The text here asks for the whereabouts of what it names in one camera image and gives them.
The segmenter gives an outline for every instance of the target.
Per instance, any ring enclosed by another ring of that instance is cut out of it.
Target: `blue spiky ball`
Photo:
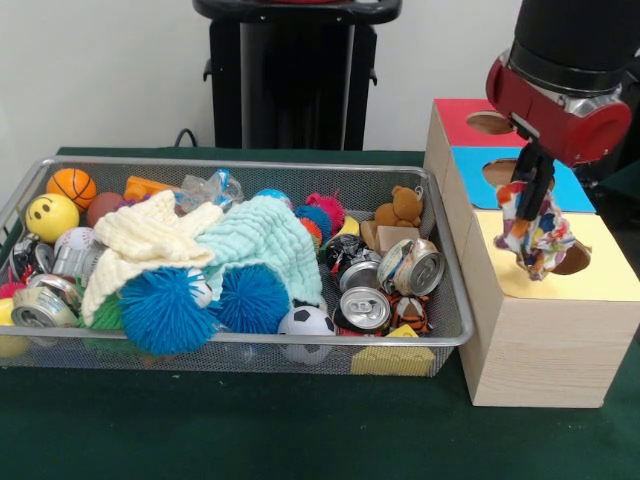
[[[331,238],[331,218],[320,207],[311,207],[305,205],[295,209],[295,215],[298,218],[308,218],[315,223],[322,232],[322,244],[324,245]]]
[[[197,350],[219,326],[211,304],[198,304],[210,293],[206,288],[202,272],[194,269],[160,268],[130,280],[119,302],[127,337],[153,355]]]
[[[266,265],[227,270],[213,304],[218,320],[237,333],[274,334],[290,308],[286,287]]]

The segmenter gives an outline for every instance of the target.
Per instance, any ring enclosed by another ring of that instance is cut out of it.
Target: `yellow box top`
[[[640,282],[602,219],[593,214],[566,213],[574,236],[592,249],[591,263],[572,275],[549,273],[541,282],[529,280],[512,252],[493,239],[502,232],[502,212],[475,211],[498,283],[505,295],[553,300],[640,301]]]

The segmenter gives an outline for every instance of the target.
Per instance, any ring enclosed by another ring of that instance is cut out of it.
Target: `brown teddy bear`
[[[393,203],[385,203],[376,210],[376,224],[385,227],[419,227],[422,195],[400,186],[395,186],[391,194]]]

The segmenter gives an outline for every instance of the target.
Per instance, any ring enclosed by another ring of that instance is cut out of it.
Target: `circular hole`
[[[515,131],[508,119],[490,110],[472,113],[467,117],[467,125],[489,135],[504,135]]]
[[[493,187],[508,185],[511,183],[513,171],[516,168],[517,160],[515,158],[501,158],[491,163],[487,163],[482,167],[484,179]],[[556,186],[555,178],[551,179],[549,189],[553,190]]]
[[[582,243],[576,242],[573,247],[567,250],[564,261],[558,265],[551,273],[556,275],[573,275],[589,266],[591,263],[591,250]]]

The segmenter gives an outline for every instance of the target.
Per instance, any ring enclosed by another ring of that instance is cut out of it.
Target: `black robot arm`
[[[614,91],[640,46],[638,0],[524,0],[510,66],[558,93]]]

